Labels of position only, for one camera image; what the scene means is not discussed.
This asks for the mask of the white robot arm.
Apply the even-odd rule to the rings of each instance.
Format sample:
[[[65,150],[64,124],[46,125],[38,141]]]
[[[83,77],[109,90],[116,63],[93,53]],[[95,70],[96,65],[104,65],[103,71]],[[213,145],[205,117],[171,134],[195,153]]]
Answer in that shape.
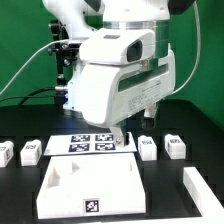
[[[175,89],[175,55],[169,21],[196,0],[42,0],[67,36],[56,50],[73,67],[64,108],[93,126],[108,128],[118,147],[127,144],[124,122]]]

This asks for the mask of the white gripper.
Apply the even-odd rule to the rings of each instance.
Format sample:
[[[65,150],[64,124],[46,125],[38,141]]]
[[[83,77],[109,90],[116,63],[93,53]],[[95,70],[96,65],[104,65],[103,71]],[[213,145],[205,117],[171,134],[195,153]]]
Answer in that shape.
[[[116,147],[127,144],[125,124],[120,121],[145,109],[142,128],[153,129],[157,113],[154,103],[174,90],[175,56],[172,50],[158,60],[155,70],[147,71],[146,65],[146,61],[122,67],[88,64],[82,71],[82,115],[88,124],[110,127]]]

